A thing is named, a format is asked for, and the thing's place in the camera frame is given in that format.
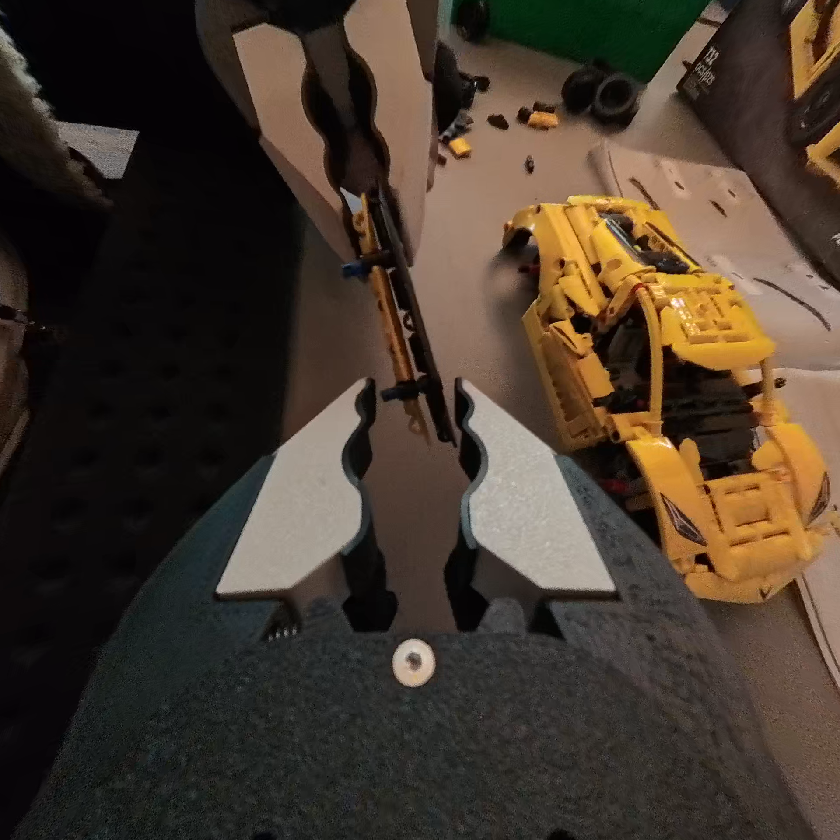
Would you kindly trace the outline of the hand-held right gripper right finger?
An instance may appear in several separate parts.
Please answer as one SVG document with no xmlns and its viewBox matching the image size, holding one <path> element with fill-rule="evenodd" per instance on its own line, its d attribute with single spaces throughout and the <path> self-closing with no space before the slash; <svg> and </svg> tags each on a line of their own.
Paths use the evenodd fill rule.
<svg viewBox="0 0 840 840">
<path fill-rule="evenodd" d="M 561 457 L 463 377 L 455 381 L 455 419 L 468 479 L 445 565 L 457 629 L 477 630 L 496 601 L 512 602 L 527 629 L 554 602 L 616 602 Z"/>
</svg>

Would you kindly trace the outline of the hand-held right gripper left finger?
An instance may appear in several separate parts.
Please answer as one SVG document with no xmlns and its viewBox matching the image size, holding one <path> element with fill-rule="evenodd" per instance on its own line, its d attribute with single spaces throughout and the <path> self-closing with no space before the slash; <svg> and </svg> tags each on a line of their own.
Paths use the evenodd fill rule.
<svg viewBox="0 0 840 840">
<path fill-rule="evenodd" d="M 386 578 L 364 477 L 372 462 L 375 381 L 359 379 L 271 456 L 215 596 L 284 602 L 299 616 L 327 599 L 357 632 L 388 630 Z"/>
</svg>

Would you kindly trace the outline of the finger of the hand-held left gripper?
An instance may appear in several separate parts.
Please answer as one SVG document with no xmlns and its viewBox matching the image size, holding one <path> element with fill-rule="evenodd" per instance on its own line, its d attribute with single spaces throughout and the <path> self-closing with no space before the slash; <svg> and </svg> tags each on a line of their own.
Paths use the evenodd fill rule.
<svg viewBox="0 0 840 840">
<path fill-rule="evenodd" d="M 368 186 L 368 138 L 347 24 L 295 33 L 248 23 L 233 40 L 261 148 L 335 254 L 352 260 L 358 240 L 346 198 Z"/>
<path fill-rule="evenodd" d="M 412 265 L 437 166 L 433 78 L 438 2 L 357 1 L 344 18 L 344 31 L 372 78 L 373 126 L 387 152 L 387 183 Z"/>
</svg>

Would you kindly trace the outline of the grey desk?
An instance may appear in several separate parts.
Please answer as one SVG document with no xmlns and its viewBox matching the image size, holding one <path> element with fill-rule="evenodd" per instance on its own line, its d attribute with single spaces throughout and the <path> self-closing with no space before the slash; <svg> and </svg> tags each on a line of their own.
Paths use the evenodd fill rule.
<svg viewBox="0 0 840 840">
<path fill-rule="evenodd" d="M 532 288 L 514 259 L 499 254 L 503 224 L 539 200 L 601 190 L 588 154 L 602 132 L 588 119 L 538 131 L 515 123 L 518 108 L 557 101 L 574 64 L 501 41 L 470 45 L 448 32 L 461 69 L 486 75 L 476 96 L 468 159 L 439 167 L 427 195 L 413 279 L 438 368 L 451 400 L 464 377 L 549 445 L 553 419 L 521 316 Z M 371 295 L 340 278 L 339 261 L 307 224 L 282 437 L 289 438 L 364 376 L 390 380 Z M 455 630 L 444 567 L 459 527 L 467 478 L 450 445 L 406 429 L 401 407 L 379 404 L 373 463 L 364 480 L 388 585 L 397 597 L 393 628 L 410 636 Z M 814 834 L 838 838 L 838 690 L 793 586 L 763 605 L 699 601 L 703 647 L 717 643 L 723 685 L 748 691 L 772 755 Z"/>
</svg>

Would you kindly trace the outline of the black toy tire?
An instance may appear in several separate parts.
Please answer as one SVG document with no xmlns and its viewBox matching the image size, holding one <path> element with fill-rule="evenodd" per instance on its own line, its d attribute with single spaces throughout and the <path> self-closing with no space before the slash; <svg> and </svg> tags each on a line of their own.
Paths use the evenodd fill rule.
<svg viewBox="0 0 840 840">
<path fill-rule="evenodd" d="M 459 37 L 471 44 L 482 42 L 490 27 L 488 1 L 457 1 L 454 9 L 454 26 Z"/>
<path fill-rule="evenodd" d="M 592 108 L 595 94 L 608 75 L 601 66 L 583 66 L 572 72 L 561 89 L 563 107 L 572 115 L 583 114 Z"/>
<path fill-rule="evenodd" d="M 613 72 L 595 90 L 591 115 L 603 125 L 624 129 L 635 119 L 643 92 L 644 86 L 633 77 Z"/>
</svg>

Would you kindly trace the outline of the pile of black yellow bricks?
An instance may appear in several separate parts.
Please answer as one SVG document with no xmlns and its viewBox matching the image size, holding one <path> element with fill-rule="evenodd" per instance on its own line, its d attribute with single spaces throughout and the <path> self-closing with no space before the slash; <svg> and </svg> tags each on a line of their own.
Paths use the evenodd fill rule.
<svg viewBox="0 0 840 840">
<path fill-rule="evenodd" d="M 467 160 L 473 154 L 473 146 L 467 139 L 475 120 L 471 114 L 476 95 L 490 89 L 490 79 L 484 75 L 473 75 L 464 71 L 458 73 L 461 105 L 451 122 L 437 137 L 437 164 L 445 165 L 448 159 Z M 558 108 L 552 103 L 535 101 L 529 108 L 521 107 L 516 123 L 537 131 L 554 130 L 560 125 Z"/>
</svg>

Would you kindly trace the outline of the green plastic bin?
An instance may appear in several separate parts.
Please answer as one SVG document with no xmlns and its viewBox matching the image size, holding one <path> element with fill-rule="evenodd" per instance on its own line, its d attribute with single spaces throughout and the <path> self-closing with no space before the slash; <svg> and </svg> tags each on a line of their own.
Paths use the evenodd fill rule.
<svg viewBox="0 0 840 840">
<path fill-rule="evenodd" d="M 489 1 L 486 36 L 649 82 L 708 1 Z"/>
</svg>

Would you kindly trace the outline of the yellow toy brick car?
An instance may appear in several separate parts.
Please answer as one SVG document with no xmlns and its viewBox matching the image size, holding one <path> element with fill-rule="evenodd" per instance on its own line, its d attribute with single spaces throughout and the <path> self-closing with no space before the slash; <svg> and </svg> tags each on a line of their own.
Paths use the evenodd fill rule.
<svg viewBox="0 0 840 840">
<path fill-rule="evenodd" d="M 535 248 L 522 316 L 560 452 L 656 541 L 700 599 L 768 601 L 823 551 L 823 452 L 778 395 L 775 343 L 656 207 L 536 203 L 501 246 Z"/>
</svg>

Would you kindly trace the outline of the toy car set box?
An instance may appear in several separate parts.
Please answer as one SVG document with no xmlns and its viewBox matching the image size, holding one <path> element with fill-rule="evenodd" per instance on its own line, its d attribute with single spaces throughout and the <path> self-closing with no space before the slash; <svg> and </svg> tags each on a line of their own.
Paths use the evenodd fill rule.
<svg viewBox="0 0 840 840">
<path fill-rule="evenodd" d="M 677 90 L 835 287 L 838 2 L 738 2 Z"/>
</svg>

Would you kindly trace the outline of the building instruction booklet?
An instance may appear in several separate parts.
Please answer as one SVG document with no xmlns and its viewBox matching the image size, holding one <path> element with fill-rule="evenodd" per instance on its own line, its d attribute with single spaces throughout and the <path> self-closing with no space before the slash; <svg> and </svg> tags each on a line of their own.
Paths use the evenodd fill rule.
<svg viewBox="0 0 840 840">
<path fill-rule="evenodd" d="M 701 264 L 730 279 L 775 342 L 777 391 L 826 461 L 828 510 L 838 506 L 838 292 L 819 277 L 740 170 L 629 150 L 603 141 L 588 153 L 609 196 L 661 209 Z M 752 620 L 752 632 L 776 650 L 793 652 L 803 636 L 838 685 L 838 537 L 766 605 L 723 607 L 730 622 Z"/>
</svg>

